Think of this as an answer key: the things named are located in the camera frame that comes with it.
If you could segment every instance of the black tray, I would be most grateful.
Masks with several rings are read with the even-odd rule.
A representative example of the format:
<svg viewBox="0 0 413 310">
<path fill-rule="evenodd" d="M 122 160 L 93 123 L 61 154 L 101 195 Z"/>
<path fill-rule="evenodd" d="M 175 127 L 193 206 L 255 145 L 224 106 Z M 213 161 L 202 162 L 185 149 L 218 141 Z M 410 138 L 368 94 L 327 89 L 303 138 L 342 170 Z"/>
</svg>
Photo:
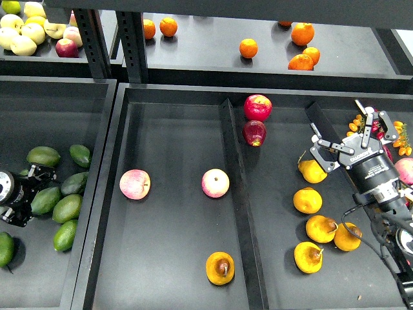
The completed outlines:
<svg viewBox="0 0 413 310">
<path fill-rule="evenodd" d="M 61 155 L 57 179 L 84 171 L 69 155 L 73 144 L 93 151 L 73 249 L 54 251 L 59 228 L 50 216 L 34 218 L 25 228 L 0 222 L 17 245 L 14 259 L 0 270 L 0 309 L 70 309 L 90 208 L 98 179 L 116 82 L 91 79 L 0 77 L 0 166 L 18 173 L 38 145 Z"/>
<path fill-rule="evenodd" d="M 267 140 L 258 149 L 243 138 L 235 138 L 239 146 L 228 139 L 239 135 L 242 104 L 253 93 L 274 103 Z M 345 135 L 357 114 L 354 98 L 411 125 L 410 96 L 120 84 L 101 167 L 108 178 L 97 184 L 72 309 L 404 309 L 393 277 L 365 245 L 352 253 L 326 245 L 322 270 L 310 276 L 294 265 L 292 250 L 306 240 L 308 218 L 292 204 L 293 194 L 308 186 L 296 168 L 311 146 L 304 108 L 320 102 Z M 228 133 L 228 119 L 235 133 Z M 237 148 L 239 161 L 229 161 Z M 232 180 L 232 191 L 218 201 L 200 187 L 211 167 L 228 169 Z M 134 168 L 152 177 L 143 201 L 127 200 L 119 190 L 121 175 Z M 353 206 L 351 187 L 338 171 L 314 187 L 326 215 L 337 217 Z M 240 194 L 247 198 L 241 201 Z M 241 222 L 244 211 L 248 216 Z M 349 220 L 374 243 L 363 212 Z M 249 231 L 242 230 L 246 223 Z M 214 251 L 228 251 L 237 263 L 235 281 L 227 287 L 206 279 L 205 260 Z M 186 276 L 183 256 L 190 257 Z M 243 275 L 241 260 L 251 277 Z"/>
</svg>

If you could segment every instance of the orange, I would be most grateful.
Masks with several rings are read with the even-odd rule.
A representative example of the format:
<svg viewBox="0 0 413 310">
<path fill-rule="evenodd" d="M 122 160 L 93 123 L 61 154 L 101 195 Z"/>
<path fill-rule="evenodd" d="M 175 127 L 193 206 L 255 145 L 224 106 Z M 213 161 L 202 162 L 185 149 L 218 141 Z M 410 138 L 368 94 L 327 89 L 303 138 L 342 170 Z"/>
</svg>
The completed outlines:
<svg viewBox="0 0 413 310">
<path fill-rule="evenodd" d="M 154 22 L 151 21 L 150 19 L 144 19 L 143 20 L 143 31 L 145 33 L 145 39 L 151 40 L 155 36 L 155 33 L 156 33 Z"/>
<path fill-rule="evenodd" d="M 159 28 L 161 29 L 161 32 L 165 37 L 173 37 L 178 30 L 178 24 L 176 23 L 175 19 L 166 17 L 161 20 Z"/>
<path fill-rule="evenodd" d="M 244 39 L 239 44 L 239 52 L 244 58 L 253 58 L 258 53 L 258 45 L 253 39 Z"/>
<path fill-rule="evenodd" d="M 304 55 L 309 55 L 312 59 L 312 62 L 314 63 L 314 66 L 318 64 L 318 61 L 320 60 L 320 51 L 316 47 L 307 47 L 303 51 Z"/>
<path fill-rule="evenodd" d="M 315 31 L 311 23 L 298 23 L 291 31 L 291 40 L 301 47 L 311 42 Z"/>
<path fill-rule="evenodd" d="M 278 23 L 279 23 L 281 26 L 290 27 L 291 24 L 292 24 L 292 21 L 279 21 Z"/>
<path fill-rule="evenodd" d="M 288 64 L 289 70 L 313 70 L 314 63 L 308 55 L 298 54 L 294 56 Z"/>
<path fill-rule="evenodd" d="M 360 228 L 355 226 L 353 223 L 346 222 L 347 227 L 359 237 L 362 237 Z M 361 240 L 350 234 L 343 223 L 338 225 L 336 230 L 336 235 L 334 236 L 334 243 L 342 251 L 354 251 L 360 246 Z"/>
</svg>

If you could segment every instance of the metal shelf post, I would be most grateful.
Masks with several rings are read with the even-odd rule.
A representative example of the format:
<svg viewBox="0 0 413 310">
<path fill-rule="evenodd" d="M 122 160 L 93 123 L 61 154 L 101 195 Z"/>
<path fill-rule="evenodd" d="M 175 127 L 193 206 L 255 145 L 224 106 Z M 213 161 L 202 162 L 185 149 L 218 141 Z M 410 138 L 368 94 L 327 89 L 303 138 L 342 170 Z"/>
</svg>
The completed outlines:
<svg viewBox="0 0 413 310">
<path fill-rule="evenodd" d="M 148 83 L 143 15 L 136 12 L 116 12 L 129 83 Z"/>
<path fill-rule="evenodd" d="M 73 9 L 73 12 L 79 26 L 92 77 L 94 79 L 111 78 L 110 59 L 99 12 L 82 8 Z"/>
</svg>

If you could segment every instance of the pink apple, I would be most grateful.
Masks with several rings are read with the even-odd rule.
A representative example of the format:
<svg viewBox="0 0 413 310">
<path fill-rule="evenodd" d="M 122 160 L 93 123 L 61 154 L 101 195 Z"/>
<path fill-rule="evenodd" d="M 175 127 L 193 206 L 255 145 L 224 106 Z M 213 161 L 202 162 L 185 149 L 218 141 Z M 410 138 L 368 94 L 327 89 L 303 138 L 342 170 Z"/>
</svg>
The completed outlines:
<svg viewBox="0 0 413 310">
<path fill-rule="evenodd" d="M 146 171 L 133 169 L 126 171 L 119 182 L 121 192 L 130 199 L 144 198 L 150 189 L 150 178 Z"/>
<path fill-rule="evenodd" d="M 72 11 L 72 13 L 70 14 L 69 25 L 70 25 L 70 26 L 77 27 L 76 18 L 75 18 L 75 14 L 73 13 L 73 11 Z"/>
<path fill-rule="evenodd" d="M 59 57 L 78 58 L 76 43 L 70 39 L 60 39 L 56 43 L 56 53 Z"/>
<path fill-rule="evenodd" d="M 202 177 L 202 190 L 211 198 L 223 196 L 230 187 L 230 180 L 221 169 L 211 169 Z"/>
<path fill-rule="evenodd" d="M 67 27 L 63 32 L 63 39 L 72 40 L 78 48 L 83 45 L 78 27 Z"/>
</svg>

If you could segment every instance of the apple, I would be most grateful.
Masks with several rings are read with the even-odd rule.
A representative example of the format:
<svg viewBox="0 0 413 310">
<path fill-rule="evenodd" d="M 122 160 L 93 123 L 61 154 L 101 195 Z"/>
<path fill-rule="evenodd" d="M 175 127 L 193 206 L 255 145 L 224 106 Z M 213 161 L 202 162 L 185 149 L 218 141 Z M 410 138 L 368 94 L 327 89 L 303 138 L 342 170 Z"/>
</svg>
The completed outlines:
<svg viewBox="0 0 413 310">
<path fill-rule="evenodd" d="M 10 43 L 10 48 L 18 56 L 31 56 L 36 51 L 37 45 L 29 37 L 17 36 Z"/>
<path fill-rule="evenodd" d="M 20 14 L 21 11 L 19 1 L 2 1 L 1 8 L 6 14 Z"/>
<path fill-rule="evenodd" d="M 73 13 L 73 11 L 70 14 L 69 25 L 73 26 L 73 27 L 77 27 L 76 17 L 75 17 L 75 14 Z"/>
<path fill-rule="evenodd" d="M 47 19 L 45 20 L 45 24 L 43 26 L 46 34 L 53 39 L 61 39 L 63 37 L 63 32 L 66 30 L 65 24 L 49 23 L 49 20 Z"/>
<path fill-rule="evenodd" d="M 43 5 L 38 2 L 26 2 L 23 12 L 27 16 L 27 18 L 33 16 L 41 16 L 46 18 L 45 9 L 43 9 Z"/>
<path fill-rule="evenodd" d="M 262 121 L 249 121 L 244 125 L 243 137 L 252 147 L 260 147 L 264 143 L 267 129 Z"/>
<path fill-rule="evenodd" d="M 56 43 L 56 53 L 59 57 L 78 58 L 79 51 L 76 43 L 70 39 L 60 39 Z"/>
<path fill-rule="evenodd" d="M 0 46 L 5 50 L 12 50 L 10 43 L 14 37 L 20 36 L 19 32 L 10 27 L 0 28 Z"/>
<path fill-rule="evenodd" d="M 126 171 L 119 182 L 121 192 L 130 199 L 144 198 L 150 189 L 150 178 L 146 171 L 133 169 Z"/>
<path fill-rule="evenodd" d="M 65 32 L 63 32 L 63 38 L 74 41 L 77 47 L 81 47 L 83 45 L 78 27 L 71 26 L 66 28 Z"/>
<path fill-rule="evenodd" d="M 266 120 L 272 110 L 271 101 L 264 95 L 251 95 L 244 102 L 244 113 L 250 121 Z"/>
<path fill-rule="evenodd" d="M 29 37 L 33 40 L 36 45 L 45 42 L 46 34 L 45 30 L 39 24 L 27 24 L 21 27 L 21 34 L 23 36 Z"/>
<path fill-rule="evenodd" d="M 222 197 L 230 187 L 230 179 L 221 169 L 211 169 L 202 177 L 202 190 L 211 198 Z"/>
<path fill-rule="evenodd" d="M 19 32 L 19 34 L 21 33 L 20 28 L 24 24 L 25 23 L 23 22 L 23 20 L 19 16 L 14 15 L 14 14 L 6 14 L 0 19 L 1 28 L 4 28 L 4 27 L 14 28 Z"/>
</svg>

